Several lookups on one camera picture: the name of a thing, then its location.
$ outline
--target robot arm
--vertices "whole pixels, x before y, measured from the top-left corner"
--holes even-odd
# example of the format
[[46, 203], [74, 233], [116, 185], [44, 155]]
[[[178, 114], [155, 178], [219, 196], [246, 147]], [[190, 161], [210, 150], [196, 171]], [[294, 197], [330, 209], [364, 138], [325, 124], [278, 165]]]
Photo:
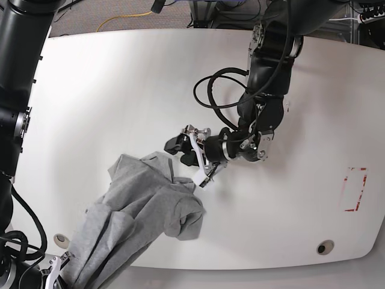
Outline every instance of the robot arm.
[[[247, 71], [227, 68], [205, 78], [209, 79], [210, 105], [202, 103], [197, 97], [196, 99], [201, 105], [213, 109], [228, 128], [222, 129], [217, 136], [203, 135], [202, 138], [199, 130], [194, 132], [187, 127], [180, 136], [165, 145], [166, 152], [184, 153], [182, 163], [200, 167], [194, 178], [197, 185], [204, 187], [219, 165], [223, 166], [235, 158], [242, 157], [251, 162], [265, 161], [268, 158], [274, 131], [280, 125], [285, 112], [284, 97], [289, 91], [292, 66], [303, 46], [303, 35], [316, 30], [348, 2], [349, 0], [274, 1], [263, 19], [254, 27], [248, 50]], [[217, 106], [212, 95], [212, 86], [225, 73], [246, 76], [247, 86], [238, 103]], [[238, 125], [231, 123], [220, 111], [221, 108], [234, 106], [237, 106], [239, 115]], [[200, 146], [199, 150], [189, 145], [191, 138], [186, 136], [191, 133]], [[200, 158], [204, 160], [205, 166], [201, 165], [202, 162], [197, 162]]]
[[[29, 95], [43, 44], [64, 0], [8, 0], [0, 24], [0, 288], [39, 288], [42, 273], [24, 261], [42, 257], [47, 248], [43, 227], [12, 187], [23, 137], [29, 123]], [[27, 253], [23, 232], [5, 233], [13, 214], [12, 196], [34, 219], [42, 238], [39, 252]], [[21, 242], [20, 251], [6, 246]]]

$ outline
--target floor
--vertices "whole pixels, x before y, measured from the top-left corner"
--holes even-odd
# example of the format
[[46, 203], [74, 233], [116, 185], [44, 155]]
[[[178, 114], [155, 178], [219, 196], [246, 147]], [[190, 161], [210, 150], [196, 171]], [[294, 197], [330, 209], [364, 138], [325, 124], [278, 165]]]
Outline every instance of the floor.
[[[50, 37], [66, 36], [96, 32], [105, 20], [119, 15], [140, 14], [149, 12], [154, 0], [83, 0], [71, 8], [59, 12], [52, 23]], [[0, 0], [2, 6], [6, 0]], [[270, 0], [247, 0], [236, 10], [240, 13], [264, 13]], [[164, 7], [161, 14], [150, 14], [141, 17], [117, 18], [104, 24], [100, 31], [154, 29], [154, 28], [186, 28], [191, 21], [188, 1], [180, 0]], [[339, 37], [326, 33], [315, 33], [315, 37], [341, 41]]]

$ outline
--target gray cloth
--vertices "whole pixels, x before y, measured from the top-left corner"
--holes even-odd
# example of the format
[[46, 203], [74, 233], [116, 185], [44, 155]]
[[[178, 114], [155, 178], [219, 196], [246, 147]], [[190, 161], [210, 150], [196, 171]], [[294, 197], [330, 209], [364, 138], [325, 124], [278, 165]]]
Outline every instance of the gray cloth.
[[88, 210], [70, 243], [74, 255], [62, 277], [74, 289], [96, 289], [132, 264], [163, 232], [179, 240], [199, 236], [205, 212], [190, 179], [174, 178], [171, 159], [121, 155], [109, 169], [106, 195]]

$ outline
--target cable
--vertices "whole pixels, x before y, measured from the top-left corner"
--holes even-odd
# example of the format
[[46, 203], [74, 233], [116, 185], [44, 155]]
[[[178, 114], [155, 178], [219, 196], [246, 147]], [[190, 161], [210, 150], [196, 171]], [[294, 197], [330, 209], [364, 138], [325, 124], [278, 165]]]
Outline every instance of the cable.
[[11, 231], [11, 232], [7, 232], [7, 233], [2, 234], [2, 237], [7, 238], [7, 239], [11, 239], [11, 240], [18, 239], [18, 240], [20, 240], [20, 242], [23, 245], [21, 245], [19, 251], [16, 251], [16, 253], [14, 253], [13, 248], [10, 248], [10, 247], [5, 248], [5, 242], [0, 240], [0, 256], [3, 255], [2, 254], [3, 250], [7, 250], [8, 253], [10, 255], [16, 257], [18, 261], [24, 262], [26, 259], [26, 250], [27, 250], [26, 245], [28, 244], [28, 239], [27, 239], [26, 235], [21, 231]]
[[349, 2], [349, 6], [350, 6], [350, 8], [352, 8], [356, 13], [361, 14], [361, 12], [358, 12], [358, 11], [351, 5], [351, 2]]
[[254, 124], [254, 127], [253, 129], [251, 130], [250, 133], [248, 133], [248, 135], [240, 140], [221, 140], [221, 141], [226, 141], [228, 143], [242, 143], [244, 142], [246, 139], [248, 139], [249, 137], [251, 137], [252, 135], [255, 135], [256, 131], [257, 131], [257, 121], [258, 121], [258, 107], [257, 107], [257, 104], [254, 103], [255, 105], [255, 124]]
[[35, 250], [36, 253], [39, 253], [39, 254], [40, 254], [40, 259], [37, 260], [37, 261], [36, 261], [35, 263], [33, 263], [32, 265], [30, 265], [30, 266], [24, 271], [24, 273], [22, 274], [22, 276], [20, 277], [20, 279], [19, 279], [19, 289], [21, 289], [21, 284], [22, 284], [22, 281], [23, 281], [24, 276], [25, 276], [30, 270], [32, 270], [33, 267], [35, 267], [37, 264], [39, 264], [40, 262], [42, 262], [42, 261], [44, 260], [45, 256], [46, 256], [46, 254], [45, 254], [41, 249], [39, 249], [38, 247], [35, 247], [35, 246], [30, 245], [30, 244], [28, 244], [28, 243], [18, 242], [18, 241], [12, 240], [12, 239], [4, 238], [4, 237], [0, 237], [0, 240], [6, 241], [6, 242], [10, 242], [10, 243], [14, 243], [14, 244], [21, 245], [21, 246], [27, 246], [28, 248]]
[[286, 40], [285, 40], [285, 46], [283, 48], [283, 52], [282, 52], [282, 56], [281, 58], [279, 59], [279, 62], [278, 62], [278, 65], [276, 67], [276, 69], [274, 70], [273, 74], [270, 76], [269, 80], [256, 92], [254, 93], [253, 95], [247, 97], [247, 98], [244, 98], [243, 100], [241, 101], [238, 101], [238, 102], [234, 102], [232, 104], [227, 104], [227, 105], [208, 105], [208, 104], [205, 104], [203, 103], [202, 101], [199, 100], [199, 98], [197, 97], [196, 95], [196, 88], [197, 86], [202, 83], [204, 80], [206, 79], [209, 79], [211, 78], [212, 76], [208, 76], [207, 78], [203, 78], [203, 80], [201, 79], [194, 87], [194, 90], [193, 90], [193, 93], [194, 93], [194, 98], [196, 99], [196, 101], [202, 105], [203, 107], [206, 107], [206, 108], [211, 108], [211, 109], [223, 109], [223, 108], [230, 108], [230, 107], [236, 107], [237, 105], [240, 105], [240, 104], [244, 104], [254, 98], [260, 98], [260, 99], [264, 99], [260, 96], [258, 96], [259, 93], [263, 92], [267, 87], [269, 87], [271, 85], [271, 83], [274, 81], [275, 77], [277, 76], [277, 74], [280, 72], [280, 69], [285, 61], [285, 58], [286, 58], [286, 51], [288, 50], [288, 47], [289, 47], [289, 44], [290, 44], [290, 33], [291, 33], [291, 0], [286, 0], [286, 5], [287, 5], [287, 11], [288, 11], [288, 27], [287, 27], [287, 31], [286, 31]]
[[173, 4], [177, 3], [177, 2], [178, 2], [178, 1], [174, 1], [174, 2], [171, 2], [171, 3], [169, 3], [169, 4], [164, 4], [163, 7], [171, 6], [171, 5], [173, 5]]
[[[42, 223], [40, 223], [39, 221], [39, 218], [35, 215], [35, 213], [33, 212], [33, 210], [28, 206], [28, 204], [19, 196], [19, 194], [17, 193], [17, 191], [15, 190], [14, 186], [12, 185], [12, 188], [11, 188], [11, 192], [12, 192], [12, 196], [21, 204], [21, 206], [23, 206], [23, 208], [27, 211], [27, 213], [31, 216], [31, 218], [33, 219], [35, 225], [36, 225], [36, 228], [40, 234], [40, 239], [41, 239], [41, 242], [42, 242], [42, 245], [40, 247], [40, 250], [45, 252], [47, 250], [47, 235], [44, 231], [44, 228], [43, 228], [43, 225]], [[32, 253], [32, 254], [27, 254], [26, 255], [26, 260], [35, 260], [37, 259], [39, 256], [37, 253]]]
[[23, 278], [24, 276], [30, 271], [32, 270], [33, 267], [37, 266], [40, 262], [42, 262], [44, 260], [44, 258], [46, 257], [45, 253], [44, 255], [42, 255], [42, 257], [37, 260], [35, 263], [33, 263], [32, 265], [30, 265], [25, 271], [24, 273], [22, 274], [22, 276], [20, 277], [20, 280], [19, 280], [19, 289], [22, 288], [22, 281], [23, 281]]
[[190, 28], [193, 26], [193, 22], [194, 22], [194, 19], [193, 19], [193, 14], [190, 13], [190, 16], [191, 16], [191, 21], [189, 22], [189, 24], [187, 24], [186, 28]]
[[[243, 77], [247, 76], [247, 71], [245, 70], [242, 70], [242, 69], [239, 69], [239, 68], [234, 68], [234, 67], [228, 67], [228, 68], [224, 68], [224, 69], [221, 69], [219, 70], [218, 72], [215, 72], [211, 77], [210, 77], [210, 80], [209, 80], [209, 84], [207, 85], [207, 96], [209, 98], [209, 102], [211, 105], [217, 105], [215, 103], [215, 99], [214, 99], [214, 96], [212, 94], [212, 86], [214, 84], [214, 81], [218, 78], [218, 76], [220, 75], [224, 75], [226, 73], [235, 73], [235, 74], [238, 74], [238, 75], [242, 75]], [[238, 130], [238, 127], [236, 125], [234, 125], [229, 119], [227, 119], [223, 113], [221, 112], [221, 110], [219, 109], [214, 109], [214, 112], [215, 114], [218, 116], [218, 118], [220, 120], [222, 120], [222, 122], [227, 125], [229, 128], [233, 129], [234, 131]]]
[[114, 16], [114, 17], [111, 17], [109, 19], [107, 19], [105, 22], [103, 22], [102, 24], [99, 25], [99, 27], [97, 28], [96, 32], [99, 32], [99, 30], [101, 29], [101, 27], [103, 25], [105, 25], [107, 22], [111, 21], [111, 20], [114, 20], [114, 19], [117, 19], [117, 18], [127, 18], [127, 17], [140, 17], [140, 16], [146, 16], [146, 15], [150, 15], [152, 12], [147, 12], [147, 13], [143, 13], [143, 14], [133, 14], [133, 15], [119, 15], [119, 16]]
[[83, 0], [74, 0], [72, 1], [71, 3], [67, 4], [66, 6], [63, 6], [61, 8], [59, 8], [58, 12], [62, 12], [63, 10], [67, 9], [67, 8], [72, 8], [72, 6], [74, 6], [75, 4], [79, 3], [79, 2], [82, 2]]
[[[246, 86], [245, 86], [242, 82], [238, 81], [238, 80], [235, 79], [235, 78], [232, 78], [232, 77], [229, 77], [229, 76], [225, 76], [225, 75], [220, 75], [220, 76], [218, 76], [218, 77], [219, 77], [219, 78], [230, 79], [230, 80], [232, 80], [232, 81], [238, 83], [238, 84], [239, 84], [240, 86], [242, 86], [244, 89], [247, 89]], [[210, 79], [210, 78], [212, 78], [212, 75], [206, 76], [205, 78], [202, 78], [202, 79], [201, 79], [200, 81], [198, 81], [197, 84], [194, 86], [194, 89], [193, 89], [193, 92], [194, 92], [194, 98], [195, 98], [195, 100], [196, 100], [199, 104], [201, 103], [201, 101], [200, 101], [200, 99], [198, 98], [197, 93], [196, 93], [197, 87], [198, 87], [199, 84], [201, 84], [203, 81], [206, 81], [207, 79]]]
[[355, 21], [358, 21], [357, 18], [352, 18], [352, 17], [329, 19], [329, 21], [344, 21], [344, 20], [355, 20]]
[[68, 10], [66, 12], [64, 12], [57, 20], [55, 20], [54, 23], [58, 22], [64, 15], [66, 15], [67, 12], [68, 12]]

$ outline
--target white table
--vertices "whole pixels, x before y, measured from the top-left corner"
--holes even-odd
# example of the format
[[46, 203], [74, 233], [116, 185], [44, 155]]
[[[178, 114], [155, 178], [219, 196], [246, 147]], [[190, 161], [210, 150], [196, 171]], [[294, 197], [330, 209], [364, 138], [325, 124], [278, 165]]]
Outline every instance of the white table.
[[[141, 30], [47, 41], [16, 188], [42, 221], [49, 253], [62, 252], [53, 236], [71, 238], [107, 191], [107, 169], [120, 154], [162, 151], [187, 124], [223, 127], [192, 89], [224, 67], [245, 69], [249, 39], [245, 31]], [[207, 210], [200, 238], [162, 235], [134, 265], [259, 269], [366, 255], [385, 214], [384, 66], [383, 51], [306, 38], [269, 159], [231, 163], [211, 189], [196, 191]], [[221, 79], [214, 93], [229, 103], [242, 88]], [[235, 109], [227, 115], [237, 120]], [[178, 175], [193, 175], [174, 159]], [[12, 223], [39, 244], [18, 204]], [[324, 240], [335, 248], [320, 256]]]

